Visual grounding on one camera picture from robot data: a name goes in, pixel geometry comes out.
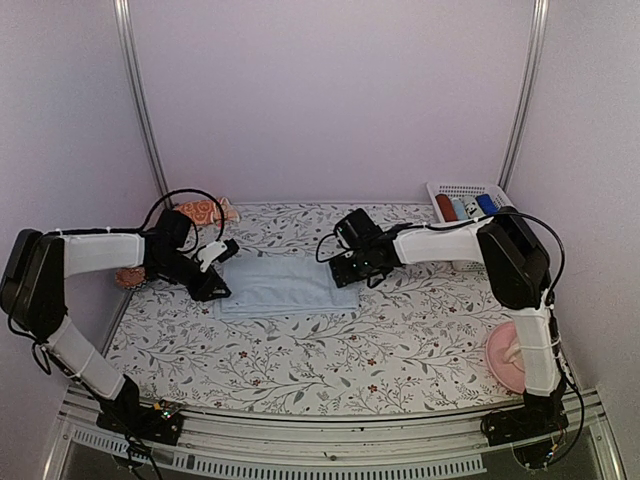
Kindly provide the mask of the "light blue terry towel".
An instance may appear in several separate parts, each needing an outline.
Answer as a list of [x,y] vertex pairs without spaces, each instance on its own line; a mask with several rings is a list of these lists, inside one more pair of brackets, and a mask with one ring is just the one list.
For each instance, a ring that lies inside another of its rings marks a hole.
[[243,257],[223,268],[231,295],[220,301],[223,318],[344,313],[359,308],[356,287],[339,288],[328,265],[310,257]]

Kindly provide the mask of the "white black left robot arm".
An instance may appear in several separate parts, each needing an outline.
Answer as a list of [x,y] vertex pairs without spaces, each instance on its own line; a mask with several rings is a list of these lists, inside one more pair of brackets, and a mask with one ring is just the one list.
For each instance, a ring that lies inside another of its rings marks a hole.
[[56,365],[97,400],[101,414],[128,434],[155,426],[172,427],[175,415],[147,406],[129,375],[118,371],[78,326],[74,309],[97,314],[98,304],[82,299],[119,269],[139,268],[146,280],[183,287],[192,300],[210,302],[231,291],[216,266],[238,252],[223,232],[209,243],[187,247],[194,222],[178,210],[165,210],[152,226],[41,231],[25,228],[14,239],[1,276],[1,309],[10,330],[27,338],[44,370]]

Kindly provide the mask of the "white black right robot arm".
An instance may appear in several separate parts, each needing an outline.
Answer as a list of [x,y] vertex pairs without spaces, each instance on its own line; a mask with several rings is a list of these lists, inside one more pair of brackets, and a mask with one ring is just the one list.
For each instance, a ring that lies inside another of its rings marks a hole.
[[503,207],[498,212],[441,224],[403,223],[383,230],[361,208],[333,229],[343,251],[328,261],[340,288],[365,282],[374,288],[396,268],[424,262],[483,265],[498,303],[509,310],[524,363],[523,407],[506,420],[489,414],[493,432],[520,428],[527,436],[567,426],[562,398],[560,333],[553,313],[558,274],[530,228],[534,217]]

